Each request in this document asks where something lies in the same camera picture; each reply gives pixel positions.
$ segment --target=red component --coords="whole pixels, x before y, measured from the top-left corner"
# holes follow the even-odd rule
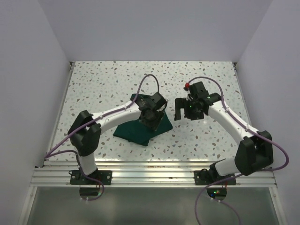
[[[184,85],[184,87],[185,87],[186,89],[188,89],[188,88],[189,88],[189,83],[186,83],[186,84]]]

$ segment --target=metal frame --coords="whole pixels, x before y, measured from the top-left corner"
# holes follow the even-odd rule
[[[281,201],[279,199],[279,194],[278,194],[278,190],[277,187],[270,187],[269,188],[270,194],[271,194],[271,198],[273,201],[273,205],[274,205],[274,209],[279,221],[280,225],[287,225],[287,220],[285,217],[285,212],[283,210]]]
[[[29,190],[27,192],[27,196],[26,196],[26,199],[25,199],[25,203],[23,205],[23,208],[22,208],[22,212],[21,212],[21,215],[20,215],[20,218],[19,218],[19,222],[18,222],[18,225],[25,225],[27,224],[28,222],[28,219],[29,219],[29,215],[30,215],[30,212],[31,212],[31,208],[32,208],[32,205],[33,205],[33,202],[34,202],[34,198],[36,196],[36,193],[37,193],[37,187],[29,187]]]
[[[64,99],[67,94],[69,82],[72,76],[74,63],[72,63],[65,87],[64,97],[61,101],[60,112],[58,113],[55,127],[53,129],[49,148],[51,148],[56,128],[60,118]],[[240,86],[238,76],[235,70],[236,78]],[[248,110],[246,108],[249,123],[251,124]],[[96,161],[99,170],[112,170],[112,184],[106,188],[113,187],[136,187],[136,188],[203,188],[204,186],[196,186],[194,180],[194,171],[203,168],[208,169],[211,161],[193,161],[193,162],[111,162]],[[19,225],[25,225],[28,222],[30,211],[34,203],[38,187],[78,187],[70,185],[70,175],[68,171],[77,168],[75,161],[45,161],[43,168],[34,170],[28,194],[19,219]],[[256,172],[249,176],[242,176],[236,179],[237,185],[230,188],[269,188],[275,212],[280,225],[286,225],[285,214],[278,197],[276,181],[273,172]]]
[[[212,162],[96,162],[99,170],[112,171],[110,187],[195,188],[194,171],[208,169]],[[31,185],[35,187],[70,186],[68,171],[76,162],[45,162],[35,169]],[[276,187],[272,172],[256,172],[237,178],[240,187]]]

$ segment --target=dark green towel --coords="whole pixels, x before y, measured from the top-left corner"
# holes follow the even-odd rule
[[[134,120],[118,125],[116,131],[113,133],[113,136],[123,138],[125,140],[128,140],[129,142],[148,146],[149,140],[151,138],[172,129],[173,126],[170,123],[168,116],[165,114],[156,131],[153,131],[145,125],[141,124],[139,120]]]

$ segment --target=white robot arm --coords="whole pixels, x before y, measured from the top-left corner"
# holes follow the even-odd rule
[[[150,97],[138,95],[134,102],[133,100],[134,98],[124,105],[104,112],[90,114],[85,110],[80,112],[75,119],[68,134],[81,125],[100,118],[97,123],[90,124],[89,129],[83,128],[70,137],[71,143],[78,151],[80,165],[85,175],[93,177],[93,173],[97,170],[94,151],[98,147],[100,136],[105,131],[122,123],[138,119],[152,130],[158,128],[165,114],[163,109],[167,104],[164,97],[157,92]]]
[[[239,145],[237,154],[233,158],[223,159],[210,165],[210,169],[204,170],[200,177],[207,183],[224,179],[234,173],[250,175],[273,163],[272,145],[262,139],[257,138],[247,130],[252,130],[271,140],[271,135],[267,131],[259,132],[254,127],[243,121],[226,104],[223,107],[221,96],[217,93],[209,94],[202,82],[186,85],[188,91],[186,98],[175,99],[175,120],[180,120],[180,109],[184,108],[185,117],[190,120],[204,118],[204,114],[215,119]],[[229,114],[233,114],[242,127]]]

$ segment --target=terrazzo surface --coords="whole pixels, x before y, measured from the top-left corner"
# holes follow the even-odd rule
[[[101,135],[95,151],[98,161],[218,161],[233,157],[237,144],[212,118],[174,121],[175,98],[186,96],[184,84],[195,76],[208,76],[222,86],[228,105],[248,122],[245,105],[231,62],[199,61],[86,61],[76,62],[65,103],[59,119],[54,144],[66,135],[82,110],[91,113],[112,109],[127,102],[145,74],[154,74],[160,93],[169,100],[166,113],[173,130],[154,137],[147,147],[113,137],[115,128]],[[202,80],[209,93],[218,87]],[[146,78],[142,94],[157,91],[155,80]],[[70,141],[59,150],[74,149]],[[60,154],[50,160],[75,161],[71,154]]]

